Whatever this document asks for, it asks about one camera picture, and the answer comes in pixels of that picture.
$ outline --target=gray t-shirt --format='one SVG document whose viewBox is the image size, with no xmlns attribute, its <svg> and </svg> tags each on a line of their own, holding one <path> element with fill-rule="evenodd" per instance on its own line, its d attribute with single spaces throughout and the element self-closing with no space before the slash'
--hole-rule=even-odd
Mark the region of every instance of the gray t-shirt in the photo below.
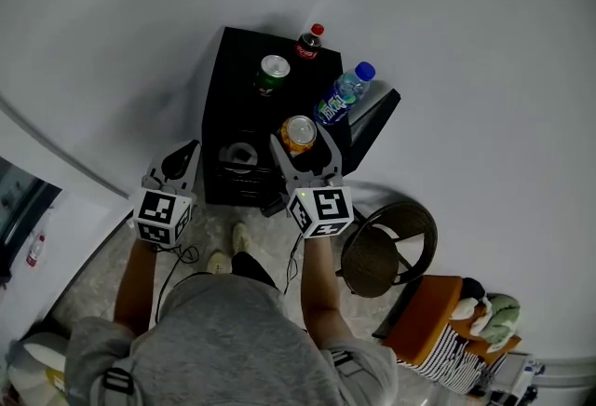
<svg viewBox="0 0 596 406">
<path fill-rule="evenodd" d="M 283 316 L 281 301 L 256 280 L 202 275 L 172 290 L 159 323 L 139 338 L 83 318 L 66 358 L 69 404 L 87 405 L 93 381 L 126 357 L 145 405 L 393 404 L 392 350 L 346 339 L 319 351 Z"/>
</svg>

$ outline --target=water bottle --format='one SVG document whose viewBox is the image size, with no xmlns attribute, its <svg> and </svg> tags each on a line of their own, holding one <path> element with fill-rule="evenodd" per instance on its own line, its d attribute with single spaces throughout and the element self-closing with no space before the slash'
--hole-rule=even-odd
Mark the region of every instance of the water bottle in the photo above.
<svg viewBox="0 0 596 406">
<path fill-rule="evenodd" d="M 366 61 L 345 72 L 315 105 L 315 120 L 322 125 L 337 123 L 364 96 L 374 75 L 374 67 Z"/>
</svg>

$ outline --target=green plush toy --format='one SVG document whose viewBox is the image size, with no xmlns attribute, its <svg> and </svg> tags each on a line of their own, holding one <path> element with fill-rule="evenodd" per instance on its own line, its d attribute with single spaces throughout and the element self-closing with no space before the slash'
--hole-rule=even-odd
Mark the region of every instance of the green plush toy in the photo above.
<svg viewBox="0 0 596 406">
<path fill-rule="evenodd" d="M 490 296 L 493 316 L 481 330 L 480 337 L 491 344 L 489 353 L 500 350 L 509 341 L 518 328 L 520 303 L 507 295 Z"/>
</svg>

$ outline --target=floor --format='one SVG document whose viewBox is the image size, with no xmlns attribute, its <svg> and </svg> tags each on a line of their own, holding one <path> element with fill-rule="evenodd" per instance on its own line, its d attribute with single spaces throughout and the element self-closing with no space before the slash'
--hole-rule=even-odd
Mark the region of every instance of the floor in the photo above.
<svg viewBox="0 0 596 406">
<path fill-rule="evenodd" d="M 255 246 L 253 256 L 275 280 L 278 288 L 283 290 L 286 285 L 286 267 L 290 251 L 298 236 L 298 228 L 294 220 L 287 218 L 283 212 L 266 219 L 258 209 L 254 208 L 207 206 L 202 194 L 202 182 L 196 184 L 196 208 L 191 223 L 183 234 L 182 244 L 196 246 L 200 258 L 196 264 L 178 265 L 169 281 L 165 295 L 179 280 L 193 272 L 204 270 L 212 251 L 220 249 L 231 253 L 232 226 L 240 220 L 246 223 L 251 231 Z M 334 239 L 336 260 L 339 259 L 342 241 L 347 235 L 349 233 L 346 232 L 345 236 Z M 121 225 L 64 293 L 51 312 L 53 319 L 64 329 L 71 330 L 77 320 L 86 316 L 112 318 L 116 291 L 134 239 L 134 230 L 127 223 Z M 289 318 L 298 325 L 304 326 L 300 309 L 302 246 L 296 253 L 296 260 L 299 267 L 298 276 L 290 285 L 285 297 L 285 306 Z M 158 255 L 154 312 L 159 290 L 175 262 L 176 257 L 173 254 Z M 364 299 L 353 295 L 342 280 L 340 280 L 340 288 L 342 312 L 348 325 L 356 336 L 372 341 L 371 333 L 376 330 L 394 304 L 400 294 L 400 288 L 393 288 L 376 299 Z M 444 396 L 446 392 L 422 376 L 404 368 L 400 368 L 399 382 L 400 394 L 396 405 L 464 404 L 462 399 L 455 396 L 447 399 L 449 402 L 437 403 L 435 399 L 438 395 Z"/>
</svg>

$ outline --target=cable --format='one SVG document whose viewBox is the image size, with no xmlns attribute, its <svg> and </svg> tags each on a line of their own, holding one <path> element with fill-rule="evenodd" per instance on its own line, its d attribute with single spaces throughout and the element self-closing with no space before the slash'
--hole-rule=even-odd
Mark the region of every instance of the cable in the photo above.
<svg viewBox="0 0 596 406">
<path fill-rule="evenodd" d="M 175 254 L 178 257 L 176 264 L 174 264 L 174 266 L 171 268 L 168 276 L 166 277 L 166 281 L 161 286 L 161 290 L 159 291 L 159 296 L 157 297 L 157 308 L 156 308 L 156 324 L 157 324 L 157 321 L 159 319 L 159 307 L 161 306 L 161 297 L 163 296 L 164 291 L 166 290 L 166 287 L 168 285 L 168 282 L 171 279 L 172 274 L 176 270 L 176 267 L 178 266 L 178 264 L 180 262 L 182 262 L 183 264 L 194 264 L 195 262 L 198 262 L 199 254 L 198 254 L 198 249 L 193 245 L 190 245 L 186 249 L 182 250 L 182 246 L 176 246 L 176 247 L 172 247 L 171 249 L 166 249 L 166 248 L 161 247 L 159 244 L 153 244 L 151 246 L 151 250 L 156 253 L 170 252 L 170 253 Z"/>
<path fill-rule="evenodd" d="M 284 295 L 288 292 L 288 288 L 290 287 L 290 282 L 292 282 L 298 275 L 298 263 L 296 262 L 296 259 L 294 259 L 294 254 L 298 250 L 298 244 L 300 243 L 301 240 L 302 240 L 302 234 L 300 234 L 298 236 L 298 238 L 296 239 L 296 242 L 294 242 L 294 247 L 291 249 L 291 252 L 290 252 L 290 259 L 288 261 L 288 266 L 286 267 L 286 288 L 283 291 Z M 291 273 L 293 268 L 296 269 L 294 274 Z"/>
</svg>

